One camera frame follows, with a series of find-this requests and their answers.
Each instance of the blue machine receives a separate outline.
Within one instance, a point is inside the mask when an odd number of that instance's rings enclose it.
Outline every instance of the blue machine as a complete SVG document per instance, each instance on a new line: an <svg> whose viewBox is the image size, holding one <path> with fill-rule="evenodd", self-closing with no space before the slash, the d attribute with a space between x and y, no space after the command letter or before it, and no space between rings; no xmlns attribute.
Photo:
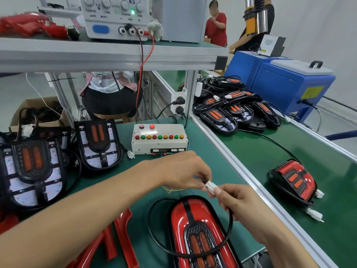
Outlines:
<svg viewBox="0 0 357 268"><path fill-rule="evenodd" d="M313 108L298 101L307 99L316 105L336 79L322 63L317 68L311 66L314 64L284 57L236 52L225 76L240 76L246 89L274 103L285 115L298 112L296 119L303 122Z"/></svg>

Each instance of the white control box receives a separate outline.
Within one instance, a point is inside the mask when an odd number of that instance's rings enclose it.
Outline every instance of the white control box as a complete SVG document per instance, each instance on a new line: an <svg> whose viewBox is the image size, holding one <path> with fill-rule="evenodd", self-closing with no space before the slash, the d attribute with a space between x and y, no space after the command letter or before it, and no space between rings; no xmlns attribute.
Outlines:
<svg viewBox="0 0 357 268"><path fill-rule="evenodd" d="M178 153L188 142L182 124L135 124L131 148L135 155Z"/></svg>
<svg viewBox="0 0 357 268"><path fill-rule="evenodd" d="M147 30L148 0L79 0L87 35L92 39L139 40L135 29L125 29L130 23L140 32Z"/></svg>

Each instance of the checkered apron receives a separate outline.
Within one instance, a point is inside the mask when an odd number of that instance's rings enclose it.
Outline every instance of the checkered apron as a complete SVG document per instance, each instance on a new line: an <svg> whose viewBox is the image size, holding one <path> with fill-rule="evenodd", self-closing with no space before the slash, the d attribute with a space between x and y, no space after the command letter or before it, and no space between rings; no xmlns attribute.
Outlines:
<svg viewBox="0 0 357 268"><path fill-rule="evenodd" d="M88 85L89 85L89 83L90 83L90 81L91 81L91 79L92 79L93 77L101 77L102 79L114 79L113 76L102 76L102 75L96 75L96 76L94 76L91 72L87 72L87 73L86 73L86 85L85 85L85 87L83 87L83 88L78 92L78 94L79 94L80 96L82 96L82 97L84 96L85 90L86 90L86 88L88 87ZM119 77L117 78L117 80L118 80L119 82L121 82L121 84L122 84L123 86L126 86L127 88L131 89L132 91L134 91L134 92L137 91L137 84L133 84L133 83L131 83L127 78L125 78L125 77L123 76L123 72L122 72L122 71L119 72Z"/></svg>

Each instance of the hand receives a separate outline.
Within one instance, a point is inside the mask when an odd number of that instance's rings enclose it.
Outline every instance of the hand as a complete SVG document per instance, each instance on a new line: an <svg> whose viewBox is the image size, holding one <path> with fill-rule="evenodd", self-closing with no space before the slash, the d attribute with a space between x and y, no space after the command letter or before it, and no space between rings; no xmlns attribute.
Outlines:
<svg viewBox="0 0 357 268"><path fill-rule="evenodd" d="M159 185L173 189L206 190L204 181L212 180L209 166L193 151L183 151L151 161L142 162L146 173L158 180Z"/></svg>
<svg viewBox="0 0 357 268"><path fill-rule="evenodd" d="M215 188L214 192L215 195L208 193L209 197L217 197L219 204L226 212L230 208L234 220L239 220L261 244L266 245L279 229L286 227L248 185L224 184Z"/></svg>

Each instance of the metal cylinder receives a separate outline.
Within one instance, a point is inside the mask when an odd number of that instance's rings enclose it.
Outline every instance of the metal cylinder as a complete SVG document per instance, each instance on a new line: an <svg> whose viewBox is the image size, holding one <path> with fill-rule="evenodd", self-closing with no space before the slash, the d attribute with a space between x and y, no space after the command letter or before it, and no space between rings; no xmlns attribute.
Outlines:
<svg viewBox="0 0 357 268"><path fill-rule="evenodd" d="M268 10L264 9L257 14L257 35L268 31Z"/></svg>
<svg viewBox="0 0 357 268"><path fill-rule="evenodd" d="M254 6L254 0L246 0L246 9Z"/></svg>

